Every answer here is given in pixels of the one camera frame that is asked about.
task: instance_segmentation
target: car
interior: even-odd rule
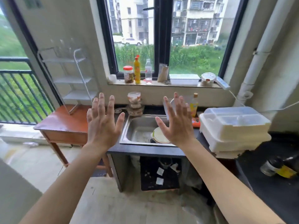
[[[114,42],[122,42],[123,41],[123,36],[120,35],[112,35],[113,41]]]
[[[122,43],[125,44],[126,46],[127,45],[137,45],[137,46],[142,45],[142,42],[140,40],[135,40],[132,37],[123,39]]]

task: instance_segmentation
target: wooden table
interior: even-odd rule
[[[70,110],[74,105],[66,105]],[[37,124],[34,129],[39,130],[46,138],[51,148],[54,150],[63,165],[67,167],[70,163],[67,161],[57,143],[80,145],[87,143],[87,110],[91,108],[88,105],[80,105],[72,115],[69,115],[64,106],[59,107],[48,117]],[[113,177],[107,155],[103,157],[104,166],[97,166],[97,169],[106,169],[108,175]]]

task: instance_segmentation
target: red lid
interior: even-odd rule
[[[123,69],[126,71],[130,71],[130,70],[133,70],[133,67],[132,66],[124,66]]]

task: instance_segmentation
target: drain pipe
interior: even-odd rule
[[[295,0],[277,0],[257,50],[253,53],[253,59],[235,100],[234,107],[244,105],[246,100],[253,96],[251,90],[268,55],[271,53],[273,44],[278,37],[294,1]]]

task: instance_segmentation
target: metal rack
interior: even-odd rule
[[[55,53],[55,58],[49,58],[49,59],[42,59],[42,56],[41,56],[41,53],[42,52],[45,52],[45,51],[49,51],[49,50],[53,50],[54,53]],[[44,71],[47,73],[50,81],[52,82],[57,94],[59,95],[64,107],[66,108],[66,110],[68,111],[68,113],[71,115],[73,113],[73,111],[76,109],[76,107],[78,105],[80,105],[80,100],[90,100],[91,101],[91,104],[92,104],[92,100],[93,98],[97,95],[97,91],[90,91],[88,90],[88,87],[87,87],[87,83],[90,82],[92,80],[93,77],[90,77],[90,76],[83,76],[82,74],[82,71],[79,67],[79,63],[82,62],[82,61],[87,61],[87,57],[85,57],[83,55],[83,52],[82,52],[82,49],[75,49],[74,52],[73,52],[73,58],[61,58],[61,57],[58,57],[57,55],[57,52],[55,51],[55,47],[51,47],[51,48],[46,48],[46,49],[41,49],[37,52],[37,57],[38,57],[38,60],[40,62],[40,64],[42,65]],[[60,64],[65,75],[59,77],[59,78],[56,78],[56,79],[53,79],[48,68],[46,67],[45,63],[51,63],[51,64]],[[75,75],[68,75],[68,72],[64,66],[64,64],[66,63],[74,63],[76,64],[76,67],[78,69],[78,72],[80,73],[80,76],[75,76]],[[71,87],[71,92],[68,93],[67,95],[65,96],[61,96],[58,88],[56,87],[56,84],[69,84],[70,87]],[[85,89],[86,90],[77,90],[77,89],[74,89],[73,88],[73,84],[84,84],[85,86]],[[66,105],[65,105],[65,101],[64,100],[76,100],[78,102],[77,105],[75,105],[71,110],[68,110]]]

